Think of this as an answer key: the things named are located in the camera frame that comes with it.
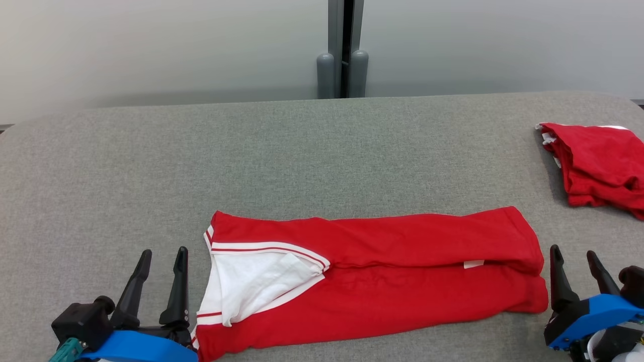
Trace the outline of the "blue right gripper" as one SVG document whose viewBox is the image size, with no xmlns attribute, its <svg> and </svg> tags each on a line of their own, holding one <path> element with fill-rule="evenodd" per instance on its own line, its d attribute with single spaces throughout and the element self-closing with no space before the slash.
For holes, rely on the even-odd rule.
<svg viewBox="0 0 644 362">
<path fill-rule="evenodd" d="M 549 348 L 568 349 L 587 335 L 625 322 L 642 320 L 643 309 L 619 296 L 619 287 L 596 252 L 588 250 L 586 257 L 601 294 L 584 300 L 580 300 L 571 289 L 558 245 L 550 246 L 549 257 L 550 307 L 555 312 L 544 330 L 545 344 Z"/>
</svg>

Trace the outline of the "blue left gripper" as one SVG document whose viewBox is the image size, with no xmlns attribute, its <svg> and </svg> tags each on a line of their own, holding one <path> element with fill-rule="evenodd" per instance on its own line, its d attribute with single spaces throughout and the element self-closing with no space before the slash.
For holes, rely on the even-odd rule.
<svg viewBox="0 0 644 362">
<path fill-rule="evenodd" d="M 110 327 L 79 327 L 79 339 L 88 349 L 81 359 L 100 361 L 198 361 L 189 323 L 189 252 L 181 246 L 173 266 L 173 284 L 159 327 L 140 327 L 138 311 L 142 287 L 148 278 L 152 251 L 146 249 L 136 264 L 111 315 Z"/>
</svg>

